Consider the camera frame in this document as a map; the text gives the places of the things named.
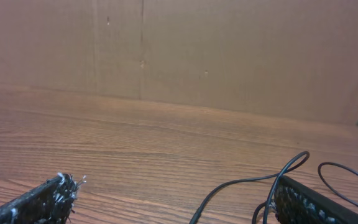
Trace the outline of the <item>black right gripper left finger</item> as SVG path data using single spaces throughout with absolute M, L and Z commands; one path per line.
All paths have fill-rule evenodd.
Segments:
M 59 172 L 38 187 L 0 206 L 0 224 L 61 223 L 70 220 L 83 177 Z

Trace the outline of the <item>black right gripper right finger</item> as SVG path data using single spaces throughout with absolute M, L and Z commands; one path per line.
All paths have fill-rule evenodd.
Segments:
M 358 224 L 358 213 L 285 175 L 278 181 L 273 201 L 281 224 Z

